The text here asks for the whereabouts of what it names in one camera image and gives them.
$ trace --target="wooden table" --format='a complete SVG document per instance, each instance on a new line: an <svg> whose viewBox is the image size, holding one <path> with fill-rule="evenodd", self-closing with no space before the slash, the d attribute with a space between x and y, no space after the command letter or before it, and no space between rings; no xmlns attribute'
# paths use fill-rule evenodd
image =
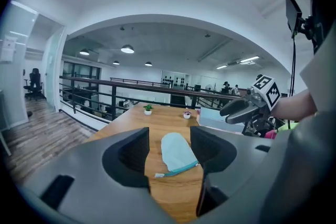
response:
<svg viewBox="0 0 336 224"><path fill-rule="evenodd" d="M197 112L190 110L189 120L183 118L185 109L153 105L152 115L144 114L139 103L93 135L89 141L121 132L149 127L150 151L146 159L145 174L149 178L152 197L179 222L196 218L196 206L201 192L203 169L196 166L172 177L154 178L155 173L167 173L162 161L161 139L167 133L180 133L190 144L190 126L198 126Z"/></svg>

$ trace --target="ceiling beam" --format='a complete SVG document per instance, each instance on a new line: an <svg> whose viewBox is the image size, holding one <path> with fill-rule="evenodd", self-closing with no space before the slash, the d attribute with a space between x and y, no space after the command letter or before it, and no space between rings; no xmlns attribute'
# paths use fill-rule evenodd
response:
<svg viewBox="0 0 336 224"><path fill-rule="evenodd" d="M197 61L198 61L198 62L203 61L205 58L207 58L207 57L210 56L211 54L214 54L217 50L219 50L220 48L226 46L226 45L227 45L228 43L230 43L231 41L232 41L231 38L229 38L229 37L225 37L225 39L224 39L221 43L219 43L219 44L213 46L213 47L212 47L211 49L209 49L209 50L206 50L201 56L199 56L199 58L197 59Z"/></svg>

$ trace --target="glass door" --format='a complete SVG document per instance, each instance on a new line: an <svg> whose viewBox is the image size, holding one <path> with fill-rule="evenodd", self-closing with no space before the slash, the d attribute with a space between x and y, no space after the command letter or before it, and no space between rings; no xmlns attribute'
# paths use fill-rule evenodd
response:
<svg viewBox="0 0 336 224"><path fill-rule="evenodd" d="M46 68L46 83L45 83L45 93L48 104L52 107L55 107L55 90L57 89L55 84L55 75L57 74L56 69L56 58L58 53L58 48L60 46L62 34L64 27L58 29L49 39L48 46L48 55L47 55L47 68Z"/></svg>

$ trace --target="robotic hand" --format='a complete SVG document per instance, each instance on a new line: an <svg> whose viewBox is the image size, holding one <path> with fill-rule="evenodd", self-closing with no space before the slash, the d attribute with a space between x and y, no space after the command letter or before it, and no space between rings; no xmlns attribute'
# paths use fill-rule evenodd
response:
<svg viewBox="0 0 336 224"><path fill-rule="evenodd" d="M268 121L271 110L279 101L281 95L274 78L262 76L247 89L245 97L233 100L220 111L221 116L227 116L229 124L251 122L256 131L273 126Z"/></svg>

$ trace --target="black metal railing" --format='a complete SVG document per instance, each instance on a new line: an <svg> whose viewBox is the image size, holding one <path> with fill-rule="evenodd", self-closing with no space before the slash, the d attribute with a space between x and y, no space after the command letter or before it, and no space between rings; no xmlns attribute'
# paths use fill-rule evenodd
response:
<svg viewBox="0 0 336 224"><path fill-rule="evenodd" d="M62 102L66 105L72 107L74 110L74 113L77 111L84 111L89 114L95 114L99 118L102 118L101 120L106 122L106 120L113 121L115 118L117 118L116 110L122 110L126 111L128 110L127 107L124 105L117 105L116 104L116 98L125 100L126 102L144 102L149 104L159 104L159 105L166 105L166 106L173 106L177 108L186 108L186 109L200 109L200 106L196 106L196 103L204 102L204 100L211 100L212 105L217 105L215 100L224 100L226 102L236 99L238 97L231 96L231 95L223 95L223 94L213 94L213 93L202 93L198 91L190 91L190 90L177 90L177 89L171 89L167 87L159 87L159 86L153 86L153 85L143 85L143 84L134 84L134 83L127 83L127 82L117 82L117 81L107 81L107 80L95 80L95 79L86 79L86 78L76 78L76 77L65 77L60 76L60 79L67 79L71 81L77 81L77 82L89 82L96 85L104 85L104 86L111 86L112 87L112 94L105 93L105 92L99 92L99 91L92 91L85 88L79 88L60 83L61 86L64 86L65 88L59 89L60 91L60 97L63 98ZM137 98L130 98L130 97L123 97L117 95L117 88L126 88L126 89L134 89L134 90L142 90L142 91L150 91L150 92L159 92L159 93L167 93L172 95L180 95L183 97L190 97L191 98L191 105L182 105L182 104L171 104L171 103L164 103L164 102L156 102L156 101L149 101L149 100L141 100ZM104 95L111 97L111 103L104 103L100 102L98 100L93 100L93 95ZM89 106L84 106L84 102L89 101ZM98 104L98 107L93 108L92 103Z"/></svg>
<svg viewBox="0 0 336 224"><path fill-rule="evenodd" d="M110 78L110 80L115 81L115 82L124 82L124 83L131 83L131 84L150 85L150 86L169 88L169 84L164 84L164 83L160 83L160 82L133 80L133 79L119 79L119 78Z"/></svg>

